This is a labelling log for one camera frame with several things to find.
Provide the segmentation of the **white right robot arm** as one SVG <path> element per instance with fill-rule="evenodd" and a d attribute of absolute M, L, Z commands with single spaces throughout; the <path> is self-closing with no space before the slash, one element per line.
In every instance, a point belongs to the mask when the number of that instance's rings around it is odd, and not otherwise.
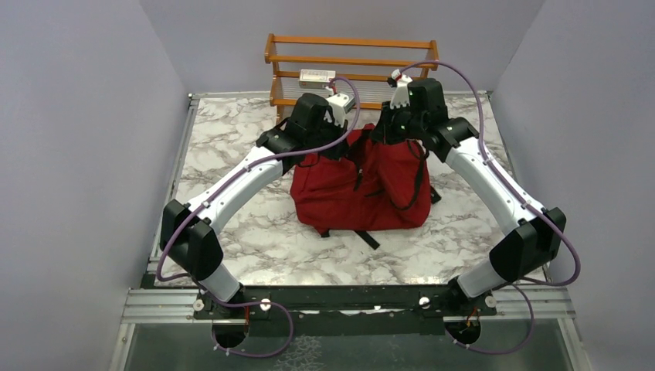
<path fill-rule="evenodd" d="M 446 306 L 463 315 L 482 294 L 552 261 L 561 243 L 557 233 L 565 227 L 566 218 L 558 208 L 543 207 L 495 165 L 478 130 L 467 119 L 449 116 L 439 81 L 398 75 L 387 82 L 393 89 L 392 98 L 382 104 L 372 139 L 386 145 L 407 139 L 421 141 L 465 180 L 504 234 L 485 260 L 449 281 Z"/>

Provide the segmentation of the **red backpack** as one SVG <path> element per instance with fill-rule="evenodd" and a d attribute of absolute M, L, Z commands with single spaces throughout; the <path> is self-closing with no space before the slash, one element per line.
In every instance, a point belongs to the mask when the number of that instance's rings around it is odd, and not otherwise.
<path fill-rule="evenodd" d="M 373 231 L 422 226 L 441 196 L 430 184 L 429 154 L 420 143 L 382 144 L 372 131 L 367 124 L 350 133 L 338 160 L 307 155 L 294 169 L 290 195 L 299 221 L 321 237 L 351 230 L 375 250 Z"/>

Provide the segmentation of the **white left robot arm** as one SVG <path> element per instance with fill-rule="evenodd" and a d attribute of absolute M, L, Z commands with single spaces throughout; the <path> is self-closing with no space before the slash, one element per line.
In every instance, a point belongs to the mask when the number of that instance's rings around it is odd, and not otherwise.
<path fill-rule="evenodd" d="M 242 310 L 240 282 L 223 263 L 219 234 L 227 222 L 261 189 L 289 172 L 306 155 L 339 158 L 347 151 L 353 129 L 346 115 L 356 98 L 336 93 L 324 98 L 305 93 L 289 117 L 264 131 L 246 157 L 202 194 L 163 210 L 161 261 L 171 258 L 200 287 L 211 293 L 213 306 L 230 318 Z"/>

